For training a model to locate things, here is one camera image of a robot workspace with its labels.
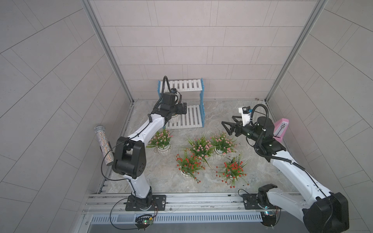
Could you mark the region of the red flower pot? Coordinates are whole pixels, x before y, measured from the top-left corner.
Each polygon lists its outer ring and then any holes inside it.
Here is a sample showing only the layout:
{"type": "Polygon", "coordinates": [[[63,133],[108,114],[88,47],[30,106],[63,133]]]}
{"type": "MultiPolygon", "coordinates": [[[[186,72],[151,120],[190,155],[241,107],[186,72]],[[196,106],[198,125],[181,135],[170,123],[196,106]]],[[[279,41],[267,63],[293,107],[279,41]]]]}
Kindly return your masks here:
{"type": "Polygon", "coordinates": [[[242,160],[241,154],[229,157],[223,164],[216,166],[216,177],[220,178],[230,188],[235,188],[237,182],[245,181],[245,178],[247,178],[247,173],[244,170],[246,164],[242,160]]]}
{"type": "Polygon", "coordinates": [[[204,171],[206,167],[202,159],[195,155],[188,155],[187,152],[183,156],[177,154],[175,156],[178,170],[187,177],[191,177],[196,183],[200,183],[201,180],[198,179],[197,175],[200,171],[204,171]]]}

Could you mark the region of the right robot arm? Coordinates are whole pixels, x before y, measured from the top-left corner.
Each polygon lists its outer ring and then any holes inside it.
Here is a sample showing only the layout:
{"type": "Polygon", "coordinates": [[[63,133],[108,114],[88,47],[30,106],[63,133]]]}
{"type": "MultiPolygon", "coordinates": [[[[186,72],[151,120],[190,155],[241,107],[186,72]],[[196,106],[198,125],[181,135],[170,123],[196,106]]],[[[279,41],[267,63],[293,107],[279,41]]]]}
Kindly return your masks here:
{"type": "Polygon", "coordinates": [[[264,185],[258,189],[259,207],[276,206],[285,210],[302,221],[310,233],[342,233],[348,230],[347,198],[341,193],[333,193],[314,179],[282,145],[288,120],[283,118],[273,122],[264,104],[253,108],[241,107],[239,113],[239,116],[232,117],[233,122],[221,123],[227,133],[254,141],[255,153],[278,168],[300,193],[294,196],[274,184],[264,185]]]}

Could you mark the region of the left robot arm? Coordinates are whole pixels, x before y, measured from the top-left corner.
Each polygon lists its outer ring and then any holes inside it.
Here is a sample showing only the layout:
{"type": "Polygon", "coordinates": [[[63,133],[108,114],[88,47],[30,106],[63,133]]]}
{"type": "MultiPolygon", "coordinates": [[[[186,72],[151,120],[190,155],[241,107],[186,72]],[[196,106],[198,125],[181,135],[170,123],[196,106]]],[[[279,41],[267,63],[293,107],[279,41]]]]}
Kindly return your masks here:
{"type": "Polygon", "coordinates": [[[167,76],[164,76],[161,96],[148,114],[147,121],[130,136],[117,140],[111,168],[116,174],[122,175],[123,180],[129,182],[132,195],[137,201],[144,201],[150,205],[152,199],[151,187],[143,174],[147,164],[147,144],[174,115],[185,114],[186,106],[185,103],[181,103],[181,95],[177,89],[171,88],[167,76]]]}

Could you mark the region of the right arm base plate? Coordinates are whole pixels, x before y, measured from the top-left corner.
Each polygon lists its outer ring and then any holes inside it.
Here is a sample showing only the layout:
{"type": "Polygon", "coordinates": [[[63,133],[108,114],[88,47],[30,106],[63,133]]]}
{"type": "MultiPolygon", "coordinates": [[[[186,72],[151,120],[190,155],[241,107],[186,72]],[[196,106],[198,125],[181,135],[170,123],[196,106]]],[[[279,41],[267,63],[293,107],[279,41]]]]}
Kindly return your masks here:
{"type": "Polygon", "coordinates": [[[245,210],[276,210],[276,207],[269,204],[269,205],[261,205],[258,202],[257,194],[241,194],[241,197],[243,199],[243,204],[245,210]]]}

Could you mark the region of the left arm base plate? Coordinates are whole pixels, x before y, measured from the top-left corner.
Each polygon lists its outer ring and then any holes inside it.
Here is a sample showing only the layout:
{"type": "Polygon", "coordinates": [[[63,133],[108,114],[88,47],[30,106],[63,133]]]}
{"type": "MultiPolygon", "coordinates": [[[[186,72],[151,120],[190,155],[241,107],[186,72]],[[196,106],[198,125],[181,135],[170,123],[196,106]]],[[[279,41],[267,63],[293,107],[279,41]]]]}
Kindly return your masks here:
{"type": "Polygon", "coordinates": [[[125,211],[164,211],[166,195],[152,195],[144,199],[130,195],[127,199],[125,211]]]}

